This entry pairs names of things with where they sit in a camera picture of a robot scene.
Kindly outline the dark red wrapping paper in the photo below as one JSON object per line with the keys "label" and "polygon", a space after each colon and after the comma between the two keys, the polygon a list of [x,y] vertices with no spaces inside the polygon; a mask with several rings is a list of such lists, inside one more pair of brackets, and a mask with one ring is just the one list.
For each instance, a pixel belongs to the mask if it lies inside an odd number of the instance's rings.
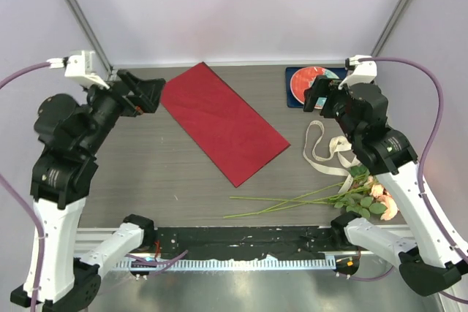
{"label": "dark red wrapping paper", "polygon": [[236,188],[290,146],[204,62],[169,80],[161,103]]}

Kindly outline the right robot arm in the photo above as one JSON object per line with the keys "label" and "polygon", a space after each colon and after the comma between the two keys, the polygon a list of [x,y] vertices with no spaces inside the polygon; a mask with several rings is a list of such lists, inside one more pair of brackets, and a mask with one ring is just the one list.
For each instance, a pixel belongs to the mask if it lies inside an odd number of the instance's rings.
{"label": "right robot arm", "polygon": [[409,140],[387,122],[388,100],[372,83],[341,87],[339,80],[319,76],[304,92],[304,111],[311,112],[324,97],[320,112],[335,119],[363,166],[390,192],[413,238],[404,239],[353,213],[331,223],[331,243],[340,250],[360,246],[391,263],[414,292],[429,296],[457,284],[467,274],[455,245],[445,238],[437,222],[452,235],[455,229],[437,204],[430,188],[418,180],[418,156]]}

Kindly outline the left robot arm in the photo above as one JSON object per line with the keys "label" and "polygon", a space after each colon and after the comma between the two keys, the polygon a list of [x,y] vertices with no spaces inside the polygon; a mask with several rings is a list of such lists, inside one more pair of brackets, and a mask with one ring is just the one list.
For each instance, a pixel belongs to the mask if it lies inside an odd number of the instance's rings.
{"label": "left robot arm", "polygon": [[40,225],[26,282],[10,295],[14,304],[44,311],[84,310],[121,259],[155,246],[154,222],[131,214],[97,248],[74,255],[98,150],[119,118],[156,112],[165,83],[120,70],[109,88],[89,87],[84,104],[56,94],[39,106],[34,130],[44,148],[32,169],[31,196]]}

